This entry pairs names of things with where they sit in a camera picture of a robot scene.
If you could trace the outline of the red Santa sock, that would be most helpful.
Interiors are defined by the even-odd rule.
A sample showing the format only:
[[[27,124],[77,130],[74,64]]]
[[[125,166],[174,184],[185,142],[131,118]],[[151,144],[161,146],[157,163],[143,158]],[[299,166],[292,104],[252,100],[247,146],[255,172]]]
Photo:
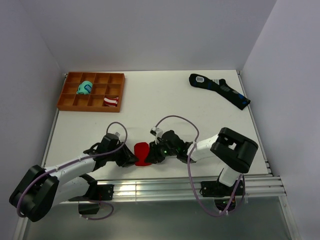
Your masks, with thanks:
[[[147,167],[152,165],[152,163],[146,162],[146,158],[149,154],[150,147],[147,142],[139,142],[134,145],[134,155],[137,157],[138,161],[135,162],[137,167]]]

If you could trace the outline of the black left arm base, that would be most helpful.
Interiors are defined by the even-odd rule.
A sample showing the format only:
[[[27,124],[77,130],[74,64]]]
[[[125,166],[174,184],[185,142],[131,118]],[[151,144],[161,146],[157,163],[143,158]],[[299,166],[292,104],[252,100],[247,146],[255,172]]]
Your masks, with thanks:
[[[113,193],[113,184],[98,184],[96,187],[89,189],[84,196],[74,197],[71,201],[110,201],[113,199]]]

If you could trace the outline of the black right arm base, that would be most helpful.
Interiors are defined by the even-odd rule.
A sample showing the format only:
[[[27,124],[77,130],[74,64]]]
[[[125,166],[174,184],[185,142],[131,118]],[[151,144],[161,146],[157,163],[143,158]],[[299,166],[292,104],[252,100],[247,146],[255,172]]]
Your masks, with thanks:
[[[236,186],[235,182],[231,187],[226,186],[217,180],[215,181],[202,181],[200,183],[201,188],[199,190],[199,193],[203,197],[210,197],[210,198],[224,198],[224,197],[230,197],[234,187]]]

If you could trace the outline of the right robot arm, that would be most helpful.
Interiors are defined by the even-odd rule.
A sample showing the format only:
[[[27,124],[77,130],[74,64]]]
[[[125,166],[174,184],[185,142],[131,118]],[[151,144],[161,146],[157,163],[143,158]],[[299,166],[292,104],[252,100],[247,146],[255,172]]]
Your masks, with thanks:
[[[229,194],[239,176],[249,172],[259,148],[252,139],[227,127],[197,143],[183,141],[173,130],[164,132],[158,127],[153,127],[150,133],[155,136],[155,140],[149,143],[146,163],[158,164],[171,156],[183,163],[187,163],[188,158],[191,163],[200,160],[221,160],[224,167],[216,183],[216,189],[222,195]]]

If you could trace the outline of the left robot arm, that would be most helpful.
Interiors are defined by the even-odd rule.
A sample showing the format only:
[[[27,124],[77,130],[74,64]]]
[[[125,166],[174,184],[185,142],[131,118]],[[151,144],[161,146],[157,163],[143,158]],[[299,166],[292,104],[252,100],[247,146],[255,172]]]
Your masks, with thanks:
[[[79,210],[81,215],[99,211],[103,200],[111,200],[113,186],[99,187],[89,174],[114,162],[126,168],[138,158],[117,134],[107,133],[101,140],[70,161],[53,167],[32,166],[9,197],[9,203],[23,218],[32,222],[42,219],[52,207],[65,201],[90,201],[92,209]]]

